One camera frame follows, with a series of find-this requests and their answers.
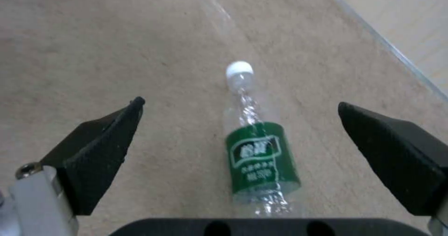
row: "glass edge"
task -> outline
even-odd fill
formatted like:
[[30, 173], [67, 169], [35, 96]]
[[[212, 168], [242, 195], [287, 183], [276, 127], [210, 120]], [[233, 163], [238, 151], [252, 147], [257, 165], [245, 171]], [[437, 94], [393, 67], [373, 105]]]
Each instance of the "glass edge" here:
[[445, 103], [448, 102], [448, 95], [443, 93], [443, 91], [438, 88], [431, 80], [428, 79], [421, 71], [416, 67], [416, 65], [408, 59], [400, 50], [398, 50], [392, 43], [389, 42], [385, 37], [379, 34], [367, 21], [365, 21], [350, 5], [348, 5], [344, 0], [335, 0], [336, 3], [341, 5], [341, 8], [350, 15], [353, 15], [358, 22], [360, 22], [365, 29], [367, 29], [374, 38], [379, 41], [382, 45], [386, 47], [389, 51], [394, 54], [404, 65], [411, 71], [425, 86], [429, 88], [430, 91], [441, 97]]

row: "screw head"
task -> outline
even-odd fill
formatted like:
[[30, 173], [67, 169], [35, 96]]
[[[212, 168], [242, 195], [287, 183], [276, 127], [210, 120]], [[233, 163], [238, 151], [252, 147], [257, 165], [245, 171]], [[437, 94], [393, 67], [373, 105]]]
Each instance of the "screw head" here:
[[29, 177], [32, 174], [42, 171], [42, 165], [39, 162], [27, 163], [16, 171], [16, 179], [20, 180]]

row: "plastic water bottle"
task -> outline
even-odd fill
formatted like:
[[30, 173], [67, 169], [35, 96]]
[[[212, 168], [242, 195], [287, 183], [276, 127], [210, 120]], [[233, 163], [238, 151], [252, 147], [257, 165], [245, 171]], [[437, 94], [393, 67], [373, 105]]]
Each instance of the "plastic water bottle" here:
[[285, 131], [256, 86], [251, 65], [230, 64], [224, 132], [238, 217], [300, 215], [291, 198], [301, 187]]

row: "green label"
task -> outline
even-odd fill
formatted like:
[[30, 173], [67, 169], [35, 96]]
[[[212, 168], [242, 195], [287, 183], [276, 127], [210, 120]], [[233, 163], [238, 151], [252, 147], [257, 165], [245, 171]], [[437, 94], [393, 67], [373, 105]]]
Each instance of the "green label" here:
[[227, 136], [226, 144], [233, 193], [266, 183], [300, 183], [282, 126], [246, 126]]

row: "metal screw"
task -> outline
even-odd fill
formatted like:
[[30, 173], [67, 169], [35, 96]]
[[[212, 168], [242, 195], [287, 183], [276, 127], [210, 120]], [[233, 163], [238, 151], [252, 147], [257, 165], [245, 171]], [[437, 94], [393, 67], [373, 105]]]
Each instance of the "metal screw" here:
[[29, 177], [32, 174], [42, 171], [42, 165], [39, 162], [27, 163], [16, 171], [16, 179], [20, 180]]
[[4, 201], [5, 201], [5, 198], [4, 198], [3, 194], [0, 191], [0, 207], [3, 205]]

